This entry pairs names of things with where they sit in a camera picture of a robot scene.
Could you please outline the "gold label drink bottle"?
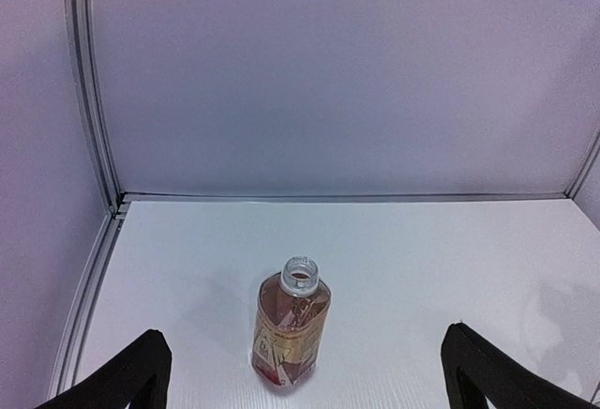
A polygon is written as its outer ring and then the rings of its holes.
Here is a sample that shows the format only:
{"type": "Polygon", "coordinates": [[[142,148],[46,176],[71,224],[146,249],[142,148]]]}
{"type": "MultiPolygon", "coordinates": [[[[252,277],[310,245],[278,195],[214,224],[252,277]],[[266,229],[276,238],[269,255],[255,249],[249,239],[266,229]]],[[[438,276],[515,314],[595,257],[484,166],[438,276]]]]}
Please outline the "gold label drink bottle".
{"type": "Polygon", "coordinates": [[[273,386],[295,386],[314,369],[332,293],[307,256],[290,258],[258,292],[251,365],[273,386]]]}

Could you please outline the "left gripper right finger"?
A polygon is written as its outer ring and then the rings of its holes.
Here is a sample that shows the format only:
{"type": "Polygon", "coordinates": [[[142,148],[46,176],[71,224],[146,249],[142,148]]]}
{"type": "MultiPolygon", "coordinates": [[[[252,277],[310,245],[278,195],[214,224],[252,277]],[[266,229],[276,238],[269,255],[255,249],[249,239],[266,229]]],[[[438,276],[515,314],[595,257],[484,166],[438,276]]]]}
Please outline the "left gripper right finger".
{"type": "Polygon", "coordinates": [[[464,323],[447,328],[441,360],[451,408],[592,408],[528,371],[464,323]]]}

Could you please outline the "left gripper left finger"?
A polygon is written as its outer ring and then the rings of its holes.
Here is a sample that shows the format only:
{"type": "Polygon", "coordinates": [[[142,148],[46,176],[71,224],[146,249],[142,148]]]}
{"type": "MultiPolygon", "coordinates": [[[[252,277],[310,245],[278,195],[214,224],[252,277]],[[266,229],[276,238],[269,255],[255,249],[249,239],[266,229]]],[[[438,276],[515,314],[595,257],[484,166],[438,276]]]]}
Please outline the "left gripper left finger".
{"type": "Polygon", "coordinates": [[[164,409],[171,369],[164,335],[148,329],[86,379],[39,407],[164,409]]]}

